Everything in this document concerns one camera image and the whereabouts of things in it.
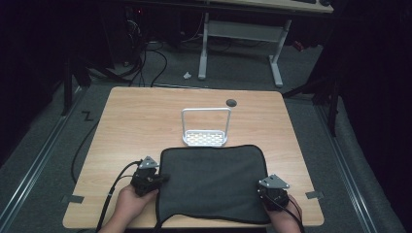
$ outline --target wooden table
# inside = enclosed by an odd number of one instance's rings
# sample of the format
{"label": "wooden table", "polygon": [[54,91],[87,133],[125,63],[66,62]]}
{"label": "wooden table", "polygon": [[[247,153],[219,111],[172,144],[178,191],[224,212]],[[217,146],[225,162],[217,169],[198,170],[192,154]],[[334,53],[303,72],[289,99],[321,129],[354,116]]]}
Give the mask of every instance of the wooden table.
{"label": "wooden table", "polygon": [[[94,228],[107,193],[128,163],[151,156],[159,162],[167,148],[184,147],[181,110],[226,107],[234,99],[226,147],[256,145],[266,159],[269,174],[291,185],[288,190],[303,210],[303,224],[321,225],[324,217],[318,200],[307,199],[314,191],[282,95],[275,91],[115,87],[112,89],[74,195],[82,204],[70,203],[63,224],[67,228]],[[132,175],[136,167],[125,172]],[[109,205],[112,215],[119,190],[130,182],[122,179]],[[155,226],[155,201],[130,225]],[[224,220],[173,216],[163,227],[248,227]]]}

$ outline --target metal frame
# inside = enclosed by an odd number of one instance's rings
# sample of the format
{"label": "metal frame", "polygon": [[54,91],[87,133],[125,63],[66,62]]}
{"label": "metal frame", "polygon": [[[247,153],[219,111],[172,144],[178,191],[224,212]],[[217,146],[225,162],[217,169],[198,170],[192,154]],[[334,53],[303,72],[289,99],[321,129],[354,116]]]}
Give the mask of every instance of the metal frame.
{"label": "metal frame", "polygon": [[206,13],[203,26],[203,47],[202,53],[200,54],[198,78],[200,80],[206,79],[208,55],[207,42],[209,36],[275,42],[277,43],[277,47],[274,50],[274,55],[269,56],[269,64],[272,69],[275,85],[277,87],[282,87],[283,82],[279,71],[278,59],[285,40],[288,36],[291,23],[292,21],[288,19],[283,27],[275,27],[246,23],[234,23],[227,21],[214,21],[209,20],[209,13]]}
{"label": "metal frame", "polygon": [[[185,113],[201,111],[227,111],[226,127],[224,132],[216,129],[186,130]],[[230,122],[230,108],[197,108],[182,110],[183,141],[189,147],[222,147],[227,141],[227,130]]]}

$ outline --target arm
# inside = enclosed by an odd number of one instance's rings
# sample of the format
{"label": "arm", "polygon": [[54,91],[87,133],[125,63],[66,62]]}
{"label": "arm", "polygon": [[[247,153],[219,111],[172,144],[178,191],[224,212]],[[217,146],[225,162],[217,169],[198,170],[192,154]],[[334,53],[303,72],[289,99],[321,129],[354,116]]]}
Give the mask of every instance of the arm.
{"label": "arm", "polygon": [[[294,214],[297,218],[300,218],[302,216],[302,209],[299,207],[296,200],[291,195],[289,195],[289,198],[291,199],[291,201],[289,202],[286,209],[292,212],[292,214]],[[294,218],[291,215],[289,215],[287,212],[285,211],[268,212],[267,211],[267,214],[269,215],[273,228],[275,228],[276,232],[278,233],[300,233],[299,225],[294,220]]]}
{"label": "arm", "polygon": [[142,213],[146,204],[154,199],[157,193],[158,190],[154,190],[139,197],[131,184],[122,188],[112,217],[100,229],[99,233],[122,233],[127,225]]}

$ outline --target desk leg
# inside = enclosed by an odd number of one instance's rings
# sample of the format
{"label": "desk leg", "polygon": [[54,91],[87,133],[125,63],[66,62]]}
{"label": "desk leg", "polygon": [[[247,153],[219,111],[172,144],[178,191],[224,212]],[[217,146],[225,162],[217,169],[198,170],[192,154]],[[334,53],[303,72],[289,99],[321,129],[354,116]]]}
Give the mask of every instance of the desk leg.
{"label": "desk leg", "polygon": [[285,23],[285,26],[284,26],[284,28],[281,32],[280,38],[279,38],[278,47],[275,50],[275,54],[269,56],[269,62],[270,62],[270,67],[272,68],[273,79],[275,80],[275,85],[277,87],[282,87],[283,86],[282,77],[281,77],[281,74],[279,72],[279,67],[278,67],[278,59],[279,59],[279,55],[281,54],[282,47],[285,43],[286,37],[288,36],[288,32],[289,32],[289,28],[291,27],[291,23],[292,23],[291,20],[288,20]]}
{"label": "desk leg", "polygon": [[205,13],[205,22],[203,26],[203,48],[200,54],[199,76],[200,80],[206,79],[207,68],[207,38],[209,33],[209,13]]}

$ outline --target black fabric pad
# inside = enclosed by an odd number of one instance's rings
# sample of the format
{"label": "black fabric pad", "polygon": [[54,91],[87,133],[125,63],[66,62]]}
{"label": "black fabric pad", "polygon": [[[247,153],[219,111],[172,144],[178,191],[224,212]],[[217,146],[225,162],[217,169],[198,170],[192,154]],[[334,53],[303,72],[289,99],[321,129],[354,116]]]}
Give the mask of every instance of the black fabric pad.
{"label": "black fabric pad", "polygon": [[256,146],[167,149],[159,173],[170,175],[156,200],[160,226],[173,215],[270,222],[258,197],[257,184],[267,170]]}

